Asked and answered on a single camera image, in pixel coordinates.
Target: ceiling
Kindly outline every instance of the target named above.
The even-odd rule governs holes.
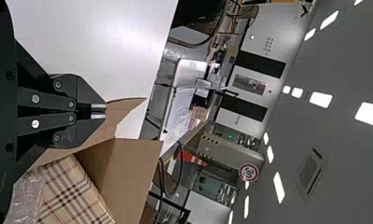
[[[355,119],[363,102],[373,104],[373,0],[322,0],[285,85],[303,90],[283,93],[269,122],[274,159],[258,182],[242,190],[232,223],[373,223],[373,126]],[[338,10],[334,22],[322,22]],[[310,103],[311,94],[332,95],[328,108]],[[326,164],[310,197],[299,175],[313,148]],[[278,202],[273,177],[280,174],[285,196]],[[244,199],[249,196],[249,216]]]

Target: ceiling light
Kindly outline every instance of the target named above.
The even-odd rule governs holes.
[[[273,162],[273,159],[274,159],[274,154],[273,154],[273,150],[271,149],[271,147],[268,147],[268,160],[269,160],[269,163],[272,163]]]
[[[231,211],[230,214],[229,214],[229,223],[228,224],[232,224],[232,221],[233,221],[233,211]]]
[[[336,12],[332,13],[332,15],[330,15],[328,18],[326,18],[323,21],[323,23],[321,23],[320,30],[323,30],[326,26],[328,26],[329,24],[334,22],[336,20],[337,16],[338,16],[338,10]]]
[[[284,88],[283,88],[283,93],[288,94],[290,91],[291,91],[291,87],[289,87],[289,86],[284,86]]]
[[[373,104],[363,102],[355,119],[373,125]]]
[[[362,3],[362,1],[364,1],[364,0],[356,0],[355,3],[354,3],[354,5],[355,6],[358,5],[358,4]]]
[[[323,108],[328,108],[332,101],[332,95],[314,91],[310,98],[310,103]]]
[[[244,219],[248,218],[248,212],[250,211],[250,196],[247,195],[244,200]]]
[[[308,33],[306,33],[306,35],[305,35],[305,41],[308,40],[308,39],[310,39],[310,38],[312,38],[314,36],[315,30],[316,29],[314,28],[314,29],[310,30]]]
[[[292,91],[292,96],[296,98],[300,98],[302,94],[303,94],[303,90],[300,88],[294,88],[294,90]]]
[[[267,134],[267,133],[265,133],[265,134],[263,135],[263,141],[265,142],[265,145],[267,145],[267,144],[268,144],[268,141],[269,141],[269,136],[268,136],[268,134]]]
[[[283,188],[283,183],[282,179],[280,178],[279,172],[277,172],[276,175],[274,175],[273,182],[274,188],[276,188],[277,200],[279,201],[279,203],[282,203],[285,197],[285,191]]]

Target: speed limit sign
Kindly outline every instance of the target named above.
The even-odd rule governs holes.
[[[259,178],[259,170],[253,164],[244,164],[239,169],[239,177],[243,181],[256,182]]]

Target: plaid pattern box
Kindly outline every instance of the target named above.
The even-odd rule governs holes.
[[[107,205],[74,156],[45,166],[47,180],[38,224],[115,223]]]

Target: box flap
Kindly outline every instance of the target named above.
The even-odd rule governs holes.
[[[76,154],[117,224],[138,224],[162,142],[111,139]]]
[[[72,149],[48,148],[47,151],[32,165],[32,167],[30,167],[30,169],[34,169],[49,162],[59,160],[80,150],[114,138],[117,125],[144,100],[145,98],[133,98],[108,102],[107,109],[105,111],[107,115],[105,122],[88,138],[88,140],[82,146]]]

